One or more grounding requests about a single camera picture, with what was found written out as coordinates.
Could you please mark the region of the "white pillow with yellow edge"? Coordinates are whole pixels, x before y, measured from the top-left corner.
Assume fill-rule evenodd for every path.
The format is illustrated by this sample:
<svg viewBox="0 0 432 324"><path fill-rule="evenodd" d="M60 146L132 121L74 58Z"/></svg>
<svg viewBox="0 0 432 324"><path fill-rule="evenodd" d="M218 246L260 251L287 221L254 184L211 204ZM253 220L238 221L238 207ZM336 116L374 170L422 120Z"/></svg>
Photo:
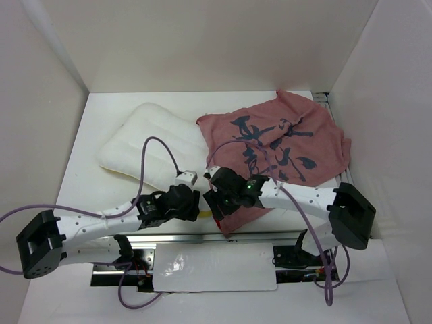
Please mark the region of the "white pillow with yellow edge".
<svg viewBox="0 0 432 324"><path fill-rule="evenodd" d="M166 108L144 103L128 116L97 155L99 166L140 179L144 163L144 183L166 190L177 171L195 171L194 188L209 189L203 178L209 150L197 125L175 116Z"/></svg>

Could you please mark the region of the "red and pink patterned pillowcase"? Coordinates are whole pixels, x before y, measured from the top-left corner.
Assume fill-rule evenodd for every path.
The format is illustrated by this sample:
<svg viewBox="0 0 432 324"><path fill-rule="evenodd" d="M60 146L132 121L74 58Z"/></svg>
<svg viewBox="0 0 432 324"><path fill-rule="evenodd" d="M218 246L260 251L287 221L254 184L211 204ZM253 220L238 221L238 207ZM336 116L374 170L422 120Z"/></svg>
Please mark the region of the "red and pink patterned pillowcase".
<svg viewBox="0 0 432 324"><path fill-rule="evenodd" d="M197 119L211 165L245 179L274 175L279 181L318 186L345 169L322 106L284 90L274 99L231 113Z"/></svg>

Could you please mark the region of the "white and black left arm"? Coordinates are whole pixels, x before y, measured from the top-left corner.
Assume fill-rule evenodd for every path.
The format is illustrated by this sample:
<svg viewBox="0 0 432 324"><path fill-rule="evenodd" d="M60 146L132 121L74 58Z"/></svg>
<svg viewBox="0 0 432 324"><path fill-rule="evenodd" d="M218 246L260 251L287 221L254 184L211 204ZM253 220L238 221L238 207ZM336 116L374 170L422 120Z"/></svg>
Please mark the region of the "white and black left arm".
<svg viewBox="0 0 432 324"><path fill-rule="evenodd" d="M168 192L142 195L135 205L127 202L103 211L99 218L58 217L52 210L41 211L16 237L23 276L40 278L71 263L111 263L126 269L134 256L127 233L172 219L194 222L199 200L199 191L180 184Z"/></svg>

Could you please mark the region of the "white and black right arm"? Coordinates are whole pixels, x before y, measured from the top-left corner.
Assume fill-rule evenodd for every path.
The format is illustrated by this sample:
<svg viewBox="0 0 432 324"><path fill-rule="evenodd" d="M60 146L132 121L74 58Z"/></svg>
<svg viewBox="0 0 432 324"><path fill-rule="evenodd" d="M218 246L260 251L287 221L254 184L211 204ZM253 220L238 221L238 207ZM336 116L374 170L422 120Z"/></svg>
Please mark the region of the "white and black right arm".
<svg viewBox="0 0 432 324"><path fill-rule="evenodd" d="M318 227L307 225L297 239L294 256L303 265L311 264L324 250L338 246L365 250L368 246L376 209L352 184L313 188L264 175L246 180L219 166L206 170L205 178L211 189L204 198L218 221L242 207L298 211L323 220Z"/></svg>

